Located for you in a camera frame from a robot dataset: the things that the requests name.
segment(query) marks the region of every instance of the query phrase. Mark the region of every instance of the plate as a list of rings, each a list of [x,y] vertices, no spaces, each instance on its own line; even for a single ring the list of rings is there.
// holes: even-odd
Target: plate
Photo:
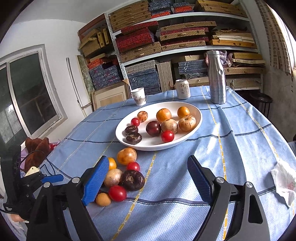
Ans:
[[[161,134],[157,137],[152,137],[146,132],[146,125],[150,121],[157,121],[156,119],[156,113],[162,109],[167,108],[172,113],[172,119],[174,119],[176,122],[179,122],[179,117],[177,115],[177,110],[179,107],[185,106],[189,109],[190,114],[193,115],[196,119],[196,126],[195,128],[190,131],[182,131],[180,128],[178,129],[178,132],[175,134],[175,138],[173,141],[164,143],[161,140]],[[139,133],[142,135],[142,141],[140,141],[136,145],[131,145],[125,142],[126,135],[124,134],[124,129],[127,126],[131,125],[132,118],[137,117],[137,114],[140,111],[146,111],[148,113],[148,119],[144,122],[141,122],[141,124],[138,126]],[[128,147],[132,147],[136,150],[143,150],[143,151],[156,151],[156,150],[163,150],[167,149],[173,146],[176,146],[183,141],[187,140],[189,137],[191,137],[197,129],[200,127],[202,123],[202,113],[198,108],[196,108],[194,105],[185,103],[185,102],[176,102],[176,101],[170,101],[170,102],[162,102],[162,103],[156,103],[147,105],[145,107],[142,107],[138,110],[135,110],[134,112],[127,115],[118,125],[115,131],[116,138],[118,141],[120,141],[122,144]]]

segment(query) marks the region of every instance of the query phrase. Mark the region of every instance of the red tomato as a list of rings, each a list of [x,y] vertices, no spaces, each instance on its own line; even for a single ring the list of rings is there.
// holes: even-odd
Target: red tomato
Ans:
[[[135,162],[135,161],[132,161],[130,162],[127,166],[126,166],[126,169],[127,170],[135,170],[135,171],[140,171],[140,165]]]
[[[140,120],[138,118],[132,118],[131,125],[132,126],[139,126],[140,125]]]
[[[163,142],[171,142],[172,140],[174,140],[175,135],[172,131],[165,131],[161,134],[161,139]]]
[[[122,186],[112,186],[109,188],[109,197],[116,202],[121,202],[126,199],[126,190]]]

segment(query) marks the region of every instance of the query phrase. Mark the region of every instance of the blue tablecloth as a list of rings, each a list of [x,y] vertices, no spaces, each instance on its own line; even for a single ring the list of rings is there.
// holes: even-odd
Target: blue tablecloth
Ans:
[[[271,241],[276,241],[295,211],[276,193],[270,170],[279,159],[296,169],[290,147],[268,119],[231,89],[227,89],[227,102],[223,105],[210,101],[209,86],[190,91],[191,98],[184,102],[201,110],[201,127],[178,146],[157,152],[137,151],[137,162],[147,177],[144,189],[129,192],[125,201],[112,202],[105,208],[91,203],[87,208],[98,231],[105,241],[191,241],[209,211],[187,171],[187,158],[195,155],[203,167],[229,183],[254,184],[267,217]],[[176,91],[147,97],[147,105],[166,101],[180,101]],[[115,137],[116,126],[139,108],[129,99],[102,107],[79,123],[49,156],[65,176],[64,182],[81,176],[102,155],[116,158],[117,152],[125,147]],[[225,236],[233,208],[234,203],[230,203],[217,240]],[[71,233],[73,240],[78,240],[77,234]]]

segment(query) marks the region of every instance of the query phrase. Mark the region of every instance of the silver screw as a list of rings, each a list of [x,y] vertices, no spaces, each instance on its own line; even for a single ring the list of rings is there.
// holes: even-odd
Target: silver screw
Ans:
[[[253,184],[252,184],[251,182],[246,182],[246,186],[247,186],[248,188],[252,188],[252,187],[253,187]]]
[[[217,177],[217,178],[216,178],[216,181],[217,181],[218,183],[224,183],[224,178],[222,178],[222,177]]]
[[[79,183],[80,178],[79,177],[75,177],[72,179],[72,183]]]
[[[50,186],[50,183],[49,183],[49,182],[46,182],[46,183],[43,184],[43,186],[44,186],[45,188],[48,188],[48,187]]]

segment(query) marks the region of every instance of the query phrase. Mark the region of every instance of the paper cup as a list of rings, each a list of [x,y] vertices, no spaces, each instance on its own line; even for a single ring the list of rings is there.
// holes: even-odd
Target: paper cup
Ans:
[[[144,88],[137,88],[131,91],[131,95],[136,102],[137,106],[146,104]]]

